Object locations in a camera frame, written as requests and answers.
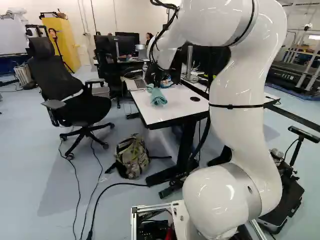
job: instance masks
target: office chair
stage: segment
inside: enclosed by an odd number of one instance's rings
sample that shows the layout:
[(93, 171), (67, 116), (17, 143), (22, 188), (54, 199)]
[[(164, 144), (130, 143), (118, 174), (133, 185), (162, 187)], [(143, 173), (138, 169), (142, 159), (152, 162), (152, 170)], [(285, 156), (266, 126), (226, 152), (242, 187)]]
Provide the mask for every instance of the office chair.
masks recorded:
[(92, 95), (93, 84), (101, 82), (87, 81), (83, 85), (79, 79), (73, 77), (67, 71), (60, 56), (55, 56), (54, 46), (47, 37), (30, 38), (29, 47), (32, 58), (27, 63), (35, 82), (41, 88), (41, 94), (45, 100), (42, 104), (47, 107), (51, 123), (55, 127), (60, 125), (81, 127), (78, 130), (60, 134), (62, 141), (78, 135), (70, 149), (65, 152), (65, 157), (68, 160), (74, 158), (72, 151), (85, 136), (107, 149), (109, 145), (92, 134), (92, 131), (107, 126), (113, 129), (115, 126), (111, 122), (94, 126), (108, 114), (111, 108), (109, 98)]
[[(118, 59), (115, 54), (105, 50), (95, 50), (96, 59), (99, 63), (98, 74), (99, 78), (105, 79), (110, 88), (110, 98), (116, 98), (116, 106), (120, 106), (120, 98), (123, 95), (124, 84), (121, 81), (121, 66), (118, 64)], [(108, 63), (107, 57), (113, 60), (113, 63)]]

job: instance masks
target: white wall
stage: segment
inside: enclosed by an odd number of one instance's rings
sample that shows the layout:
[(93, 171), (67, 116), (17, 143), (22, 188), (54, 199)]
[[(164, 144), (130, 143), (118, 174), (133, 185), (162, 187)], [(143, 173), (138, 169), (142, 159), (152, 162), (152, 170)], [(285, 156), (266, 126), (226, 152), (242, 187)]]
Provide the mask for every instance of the white wall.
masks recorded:
[[(79, 2), (85, 16), (83, 19), (85, 31), (89, 32), (91, 37), (83, 36), (84, 29), (78, 0), (0, 0), (0, 14), (4, 14), (9, 7), (22, 7), (27, 10), (24, 16), (29, 23), (40, 25), (42, 24), (39, 19), (40, 12), (57, 12), (59, 8), (61, 12), (67, 14), (75, 42), (81, 45), (78, 50), (81, 63), (88, 65), (95, 49), (92, 37), (95, 34), (95, 28), (90, 0), (79, 0)], [(179, 5), (181, 0), (164, 0), (163, 2)], [(141, 43), (145, 43), (147, 32), (156, 34), (167, 22), (166, 9), (153, 6), (150, 0), (92, 0), (92, 3), (97, 30), (103, 35), (114, 32), (134, 32), (139, 33)]]

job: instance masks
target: floor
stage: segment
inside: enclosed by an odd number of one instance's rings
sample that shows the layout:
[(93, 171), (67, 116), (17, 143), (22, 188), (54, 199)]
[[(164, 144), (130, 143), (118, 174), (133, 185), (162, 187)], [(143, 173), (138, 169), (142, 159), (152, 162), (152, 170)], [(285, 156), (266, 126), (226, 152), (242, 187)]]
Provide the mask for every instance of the floor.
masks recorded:
[[(97, 78), (97, 72), (90, 67), (82, 67), (76, 74), (82, 81)], [(4, 86), (0, 91), (14, 90), (14, 86)], [(320, 124), (320, 102), (302, 101), (288, 94), (267, 88), (266, 92), (281, 97), (279, 107), (291, 111), (301, 117)], [(0, 102), (0, 239), (8, 240), (72, 240), (72, 223), (78, 199), (77, 182), (72, 166), (60, 157), (58, 147), (59, 133), (68, 132), (69, 128), (51, 125), (47, 110), (40, 103), (43, 101), (38, 89), (19, 92), (3, 92)], [(118, 142), (133, 133), (144, 136), (149, 150), (154, 155), (172, 155), (176, 159), (178, 145), (170, 128), (149, 131), (144, 128), (140, 119), (126, 120), (125, 114), (135, 112), (134, 104), (126, 102), (121, 109), (116, 104), (103, 123), (115, 123), (115, 129), (104, 129), (95, 134), (105, 139), (110, 148), (104, 150), (93, 144), (103, 169), (106, 170), (114, 162), (114, 149)], [(294, 122), (270, 110), (265, 111), (264, 132), (270, 148), (285, 151), (296, 139), (296, 135), (287, 128), (294, 125), (312, 134), (320, 136), (303, 125)], [(74, 141), (70, 138), (61, 146), (66, 151)], [(198, 142), (198, 132), (194, 143)], [(75, 224), (77, 239), (83, 225), (84, 214), (90, 194), (95, 187), (99, 175), (99, 165), (90, 148), (90, 140), (85, 139), (74, 151), (74, 164), (80, 180), (81, 201), (78, 218)], [(208, 137), (202, 151), (201, 164), (218, 156), (222, 143), (214, 133)], [(295, 168), (299, 183), (305, 188), (303, 205), (282, 232), (276, 235), (278, 240), (317, 240), (319, 223), (319, 191), (318, 170), (320, 169), (319, 146), (304, 141)], [(158, 172), (174, 164), (171, 160), (154, 160), (145, 176)], [(131, 181), (144, 184), (144, 177)], [(97, 192), (107, 186), (129, 182), (114, 172), (102, 175)], [(160, 200), (158, 191), (166, 188), (167, 183), (146, 187), (117, 186), (102, 196), (97, 210), (94, 225), (95, 240), (127, 240), (131, 238), (130, 208), (135, 205), (154, 205), (171, 202), (182, 198), (181, 192)], [(91, 222), (92, 205), (89, 208), (87, 226), (82, 239), (87, 238)]]

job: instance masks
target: whiteboard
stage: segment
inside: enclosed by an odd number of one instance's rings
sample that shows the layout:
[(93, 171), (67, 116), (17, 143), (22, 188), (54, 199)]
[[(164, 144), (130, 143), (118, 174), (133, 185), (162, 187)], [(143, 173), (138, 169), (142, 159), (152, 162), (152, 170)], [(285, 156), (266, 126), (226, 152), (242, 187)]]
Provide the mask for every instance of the whiteboard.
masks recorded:
[(0, 19), (0, 55), (26, 52), (27, 38), (19, 18)]

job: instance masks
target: black monitor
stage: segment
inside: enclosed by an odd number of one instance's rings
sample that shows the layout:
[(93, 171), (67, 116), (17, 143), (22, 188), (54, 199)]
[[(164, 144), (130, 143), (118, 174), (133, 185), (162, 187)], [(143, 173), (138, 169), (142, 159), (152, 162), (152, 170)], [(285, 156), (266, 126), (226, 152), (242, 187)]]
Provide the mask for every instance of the black monitor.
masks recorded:
[(136, 51), (135, 38), (133, 36), (94, 36), (95, 47), (97, 51), (106, 51), (110, 54), (117, 55), (117, 45), (119, 55), (129, 55)]
[(114, 36), (118, 42), (119, 55), (129, 55), (136, 52), (135, 37), (133, 36)]
[(115, 35), (116, 36), (124, 36), (124, 37), (134, 37), (134, 44), (135, 45), (140, 44), (140, 34), (139, 33), (116, 31)]

